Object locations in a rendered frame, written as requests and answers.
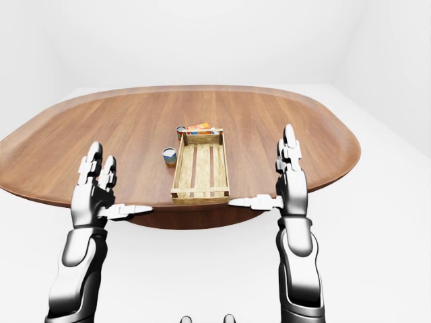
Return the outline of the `blue and orange soup tin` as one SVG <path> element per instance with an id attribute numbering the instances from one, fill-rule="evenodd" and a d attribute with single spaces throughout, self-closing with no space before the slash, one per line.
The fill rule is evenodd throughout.
<path id="1" fill-rule="evenodd" d="M 164 157 L 165 164 L 168 167 L 175 167 L 177 156 L 176 156 L 176 150 L 173 147 L 167 147 L 163 150 L 162 155 Z"/>

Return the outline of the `wooden slat tray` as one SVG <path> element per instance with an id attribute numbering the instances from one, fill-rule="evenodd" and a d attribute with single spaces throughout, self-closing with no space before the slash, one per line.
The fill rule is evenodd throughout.
<path id="1" fill-rule="evenodd" d="M 230 200 L 223 129 L 183 131 L 170 194 L 175 205 L 220 204 Z"/>

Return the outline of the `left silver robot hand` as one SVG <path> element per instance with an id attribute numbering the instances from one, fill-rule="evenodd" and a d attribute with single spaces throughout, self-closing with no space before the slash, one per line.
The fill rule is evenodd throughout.
<path id="1" fill-rule="evenodd" d="M 110 155 L 103 164 L 102 145 L 93 142 L 88 154 L 82 158 L 79 180 L 71 199 L 71 216 L 75 228 L 103 228 L 109 219 L 122 221 L 153 211 L 150 206 L 115 203 L 113 188 L 117 183 L 116 172 L 116 159 Z"/>

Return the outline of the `orange printed food box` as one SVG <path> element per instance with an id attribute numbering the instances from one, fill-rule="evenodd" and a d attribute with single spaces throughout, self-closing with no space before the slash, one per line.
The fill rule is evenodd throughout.
<path id="1" fill-rule="evenodd" d="M 211 129 L 211 126 L 207 122 L 202 122 L 186 127 L 188 135 L 210 135 L 213 133 L 212 131 L 203 131 L 203 129 Z"/>

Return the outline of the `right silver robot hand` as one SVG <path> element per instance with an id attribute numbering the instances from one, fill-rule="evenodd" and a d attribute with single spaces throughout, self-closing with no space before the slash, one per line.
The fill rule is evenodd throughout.
<path id="1" fill-rule="evenodd" d="M 248 207 L 255 211 L 280 210 L 281 215 L 303 216 L 307 214 L 308 189 L 306 174 L 300 166 L 302 153 L 291 124 L 284 128 L 283 138 L 277 144 L 275 170 L 279 174 L 275 188 L 277 196 L 258 194 L 253 198 L 232 199 L 228 202 L 234 207 Z"/>

